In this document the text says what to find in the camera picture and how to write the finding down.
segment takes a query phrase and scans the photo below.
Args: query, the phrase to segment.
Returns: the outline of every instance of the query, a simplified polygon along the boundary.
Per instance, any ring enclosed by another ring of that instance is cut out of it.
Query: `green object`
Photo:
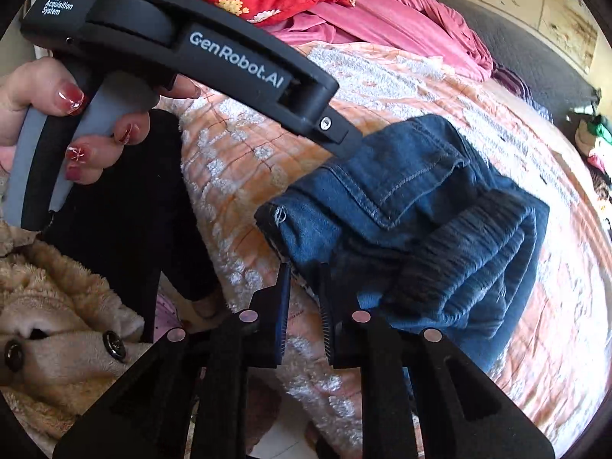
[[[608,143],[612,145],[612,134],[606,129],[603,124],[595,124],[593,122],[588,123],[589,133],[598,138],[604,138]]]

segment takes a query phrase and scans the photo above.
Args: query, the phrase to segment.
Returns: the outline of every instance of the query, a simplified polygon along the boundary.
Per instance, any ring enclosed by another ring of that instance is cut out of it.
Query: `black pants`
[[[89,186],[75,185],[42,239],[105,277],[153,337],[160,273],[189,300],[217,279],[181,174],[178,120],[151,111],[151,133]]]

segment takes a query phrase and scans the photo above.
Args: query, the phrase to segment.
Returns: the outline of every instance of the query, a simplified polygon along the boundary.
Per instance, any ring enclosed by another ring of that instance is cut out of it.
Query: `coat button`
[[[119,362],[125,360],[125,356],[127,355],[125,352],[125,345],[117,333],[109,330],[102,335],[102,340],[104,341],[106,352],[108,352],[112,358]]]
[[[4,364],[14,373],[23,368],[23,347],[17,340],[8,340],[4,346]]]

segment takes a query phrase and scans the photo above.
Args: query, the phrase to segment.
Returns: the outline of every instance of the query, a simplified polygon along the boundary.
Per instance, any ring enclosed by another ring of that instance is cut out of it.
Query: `folded denim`
[[[367,136],[255,215],[315,294],[328,262],[333,289],[398,329],[441,329],[485,371],[529,299],[548,217],[439,116]]]

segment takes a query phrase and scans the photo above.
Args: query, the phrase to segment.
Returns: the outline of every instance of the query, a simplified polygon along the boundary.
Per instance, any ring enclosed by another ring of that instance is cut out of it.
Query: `silver screw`
[[[329,117],[324,117],[321,119],[321,130],[327,131],[332,126],[332,120]]]
[[[173,330],[170,330],[166,336],[171,342],[177,343],[182,342],[187,334],[185,333],[184,329],[174,328]]]
[[[259,314],[256,311],[246,310],[242,311],[238,316],[242,322],[255,322],[259,317]]]
[[[367,311],[354,311],[353,312],[353,321],[365,323],[371,320],[372,316],[369,315]]]
[[[438,343],[440,340],[442,340],[442,333],[434,328],[426,329],[423,336],[428,342],[432,343]]]

